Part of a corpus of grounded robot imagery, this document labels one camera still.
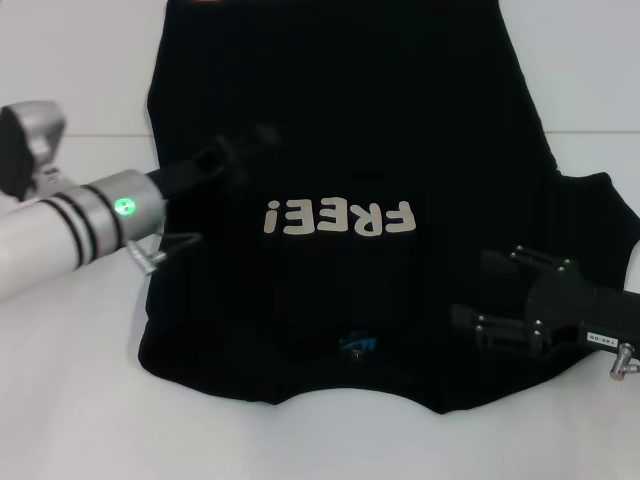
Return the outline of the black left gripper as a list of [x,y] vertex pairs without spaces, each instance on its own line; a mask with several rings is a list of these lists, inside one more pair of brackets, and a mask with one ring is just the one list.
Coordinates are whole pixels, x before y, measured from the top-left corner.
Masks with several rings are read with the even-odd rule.
[[277,147],[278,130],[269,125],[256,124],[241,130],[231,141],[215,138],[190,160],[165,165],[146,174],[163,199],[188,193],[221,175],[228,173],[238,154],[252,154]]

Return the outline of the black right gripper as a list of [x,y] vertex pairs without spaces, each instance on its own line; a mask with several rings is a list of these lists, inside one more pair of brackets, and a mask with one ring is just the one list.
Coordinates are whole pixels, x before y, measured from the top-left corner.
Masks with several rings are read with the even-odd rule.
[[639,296],[594,286],[573,261],[522,245],[511,250],[483,250],[483,289],[530,289],[525,321],[478,312],[454,304],[454,329],[471,337],[478,349],[498,349],[541,356],[565,344],[616,351],[624,343],[639,348]]

